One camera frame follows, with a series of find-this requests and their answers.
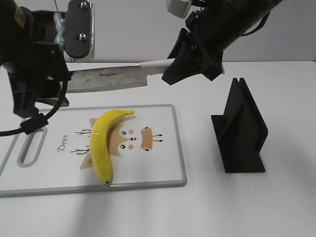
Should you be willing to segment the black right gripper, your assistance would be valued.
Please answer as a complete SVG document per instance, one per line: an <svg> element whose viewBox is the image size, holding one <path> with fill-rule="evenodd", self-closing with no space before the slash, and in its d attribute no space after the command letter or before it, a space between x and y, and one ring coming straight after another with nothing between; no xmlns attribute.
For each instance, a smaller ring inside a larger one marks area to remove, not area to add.
<svg viewBox="0 0 316 237"><path fill-rule="evenodd" d="M168 59L162 79L169 85L198 74L210 81L221 74L224 50L237 39L235 7L205 7L189 14Z"/></svg>

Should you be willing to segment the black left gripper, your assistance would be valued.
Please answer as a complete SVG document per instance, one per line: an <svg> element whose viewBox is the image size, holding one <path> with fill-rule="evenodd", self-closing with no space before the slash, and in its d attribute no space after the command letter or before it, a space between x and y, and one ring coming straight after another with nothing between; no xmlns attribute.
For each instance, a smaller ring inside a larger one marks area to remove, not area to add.
<svg viewBox="0 0 316 237"><path fill-rule="evenodd" d="M55 106L66 97L68 68L55 17L64 12L23 6L0 8L0 65L8 74L13 113L39 113L36 103Z"/></svg>

